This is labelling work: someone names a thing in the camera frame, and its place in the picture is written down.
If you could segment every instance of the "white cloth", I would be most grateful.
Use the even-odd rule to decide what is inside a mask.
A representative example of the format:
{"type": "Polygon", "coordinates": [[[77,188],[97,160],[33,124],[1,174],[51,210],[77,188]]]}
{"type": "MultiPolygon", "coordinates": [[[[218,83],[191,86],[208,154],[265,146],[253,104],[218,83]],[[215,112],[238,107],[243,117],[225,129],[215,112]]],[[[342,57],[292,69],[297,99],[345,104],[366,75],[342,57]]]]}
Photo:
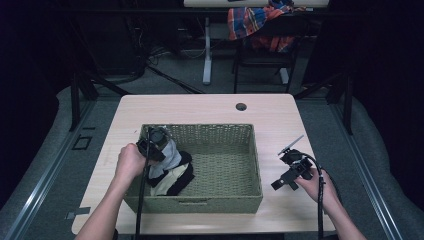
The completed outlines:
{"type": "Polygon", "coordinates": [[[156,187],[150,189],[150,195],[152,196],[163,196],[166,195],[168,189],[174,185],[181,175],[187,170],[189,163],[176,167],[169,170],[168,174],[156,185],[156,187]]]}
{"type": "Polygon", "coordinates": [[[170,139],[166,147],[162,150],[165,159],[156,165],[150,166],[149,178],[157,178],[164,174],[164,170],[173,169],[181,161],[181,155],[177,150],[174,140],[170,139]]]}

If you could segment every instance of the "black cloth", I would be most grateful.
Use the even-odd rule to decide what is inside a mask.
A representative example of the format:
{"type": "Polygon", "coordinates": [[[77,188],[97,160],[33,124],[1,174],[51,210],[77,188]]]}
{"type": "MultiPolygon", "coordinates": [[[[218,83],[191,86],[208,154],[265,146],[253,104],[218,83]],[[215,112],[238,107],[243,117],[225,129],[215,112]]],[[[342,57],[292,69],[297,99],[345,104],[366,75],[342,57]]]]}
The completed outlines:
{"type": "MultiPolygon", "coordinates": [[[[193,165],[191,164],[191,161],[193,160],[192,156],[190,153],[185,152],[185,151],[180,151],[180,155],[181,155],[181,161],[178,164],[178,166],[182,166],[185,164],[189,164],[186,171],[177,179],[177,181],[174,183],[174,185],[172,185],[167,192],[167,196],[177,196],[193,179],[194,179],[194,175],[193,175],[193,165]]],[[[147,178],[146,182],[151,186],[151,187],[156,187],[160,181],[162,181],[162,179],[169,173],[168,170],[164,171],[164,174],[162,174],[161,176],[157,177],[157,178],[147,178]]]]}

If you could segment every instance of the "forearm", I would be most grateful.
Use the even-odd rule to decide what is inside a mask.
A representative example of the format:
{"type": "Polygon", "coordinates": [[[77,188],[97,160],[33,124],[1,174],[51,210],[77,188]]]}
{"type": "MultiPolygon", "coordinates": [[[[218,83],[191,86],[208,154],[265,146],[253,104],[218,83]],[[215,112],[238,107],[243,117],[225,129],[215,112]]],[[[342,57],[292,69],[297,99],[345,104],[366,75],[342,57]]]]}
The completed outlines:
{"type": "Polygon", "coordinates": [[[366,239],[353,223],[349,214],[342,204],[337,200],[330,206],[324,207],[336,228],[340,240],[344,239],[366,239]]]}
{"type": "Polygon", "coordinates": [[[112,180],[105,196],[91,214],[76,239],[112,239],[119,208],[129,184],[112,180]]]}

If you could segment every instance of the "chair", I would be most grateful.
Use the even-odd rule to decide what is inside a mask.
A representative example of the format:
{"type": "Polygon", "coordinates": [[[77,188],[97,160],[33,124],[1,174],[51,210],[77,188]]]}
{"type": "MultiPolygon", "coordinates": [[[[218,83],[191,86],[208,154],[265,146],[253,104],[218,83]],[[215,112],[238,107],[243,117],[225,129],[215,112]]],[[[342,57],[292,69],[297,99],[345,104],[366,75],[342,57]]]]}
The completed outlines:
{"type": "Polygon", "coordinates": [[[276,68],[276,73],[279,73],[281,68],[289,68],[289,79],[285,90],[288,93],[296,65],[299,45],[308,30],[309,21],[305,17],[295,14],[284,14],[268,20],[258,31],[244,39],[240,39],[233,63],[234,93],[237,93],[237,85],[239,84],[239,67],[276,68]],[[297,36],[297,38],[287,53],[270,52],[268,49],[257,50],[244,46],[244,41],[258,36],[297,36]]]}

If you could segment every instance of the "wooden table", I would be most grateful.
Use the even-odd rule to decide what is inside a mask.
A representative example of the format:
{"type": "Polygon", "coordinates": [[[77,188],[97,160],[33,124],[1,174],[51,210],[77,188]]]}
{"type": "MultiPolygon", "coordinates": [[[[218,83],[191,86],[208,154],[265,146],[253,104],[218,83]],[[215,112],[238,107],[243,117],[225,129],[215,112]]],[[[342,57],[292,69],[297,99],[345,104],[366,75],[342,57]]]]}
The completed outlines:
{"type": "MultiPolygon", "coordinates": [[[[317,204],[299,188],[271,183],[288,170],[277,154],[296,138],[293,148],[313,155],[295,101],[288,94],[128,95],[122,98],[80,207],[91,212],[113,178],[123,146],[136,142],[142,124],[254,125],[263,200],[256,214],[142,214],[142,234],[231,234],[317,231],[317,204]],[[245,111],[236,109],[244,103],[245,111]]],[[[78,233],[89,214],[77,215],[72,232],[78,233]]],[[[117,230],[134,234],[136,213],[122,202],[117,230]]],[[[334,230],[324,216],[324,230],[334,230]]]]}

